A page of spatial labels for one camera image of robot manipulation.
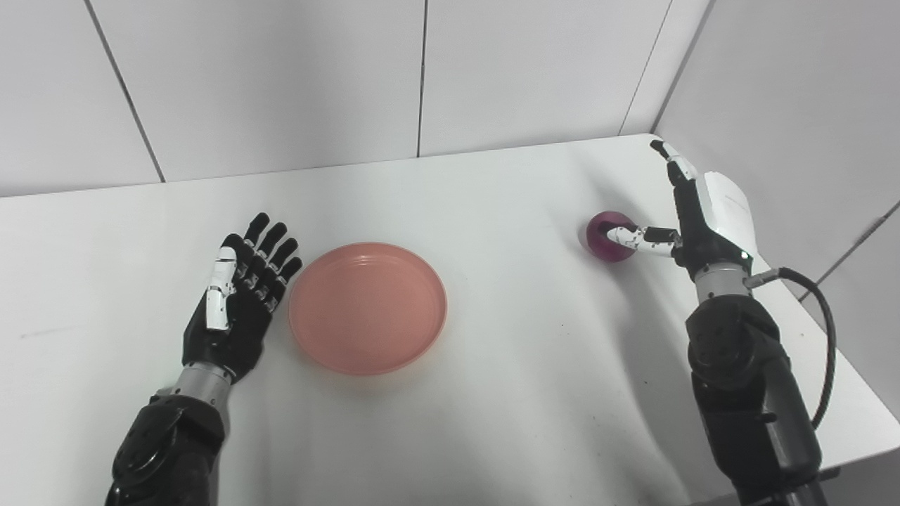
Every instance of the robotic hand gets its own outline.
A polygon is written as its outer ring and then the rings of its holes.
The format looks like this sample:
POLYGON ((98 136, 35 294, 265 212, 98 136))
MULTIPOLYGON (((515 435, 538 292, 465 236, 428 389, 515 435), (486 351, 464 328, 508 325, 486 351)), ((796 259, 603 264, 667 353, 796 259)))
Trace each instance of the robotic hand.
POLYGON ((106 506, 210 504, 210 475, 225 440, 225 401, 252 370, 288 281, 302 267, 287 227, 260 213, 241 238, 222 242, 209 286, 184 330, 184 369, 171 389, 150 397, 112 462, 106 506))
POLYGON ((833 321, 827 303, 815 284, 790 269, 751 276, 756 239, 741 189, 721 174, 700 175, 661 140, 651 147, 666 159, 680 234, 637 227, 621 213, 603 212, 591 220, 588 243, 606 261, 643 251, 672 257, 688 270, 699 300, 686 322, 694 396, 716 464, 731 479, 741 504, 824 506, 815 427, 833 377, 833 321), (828 365, 813 420, 779 342, 778 325, 751 293, 778 277, 809 288, 825 312, 828 365))

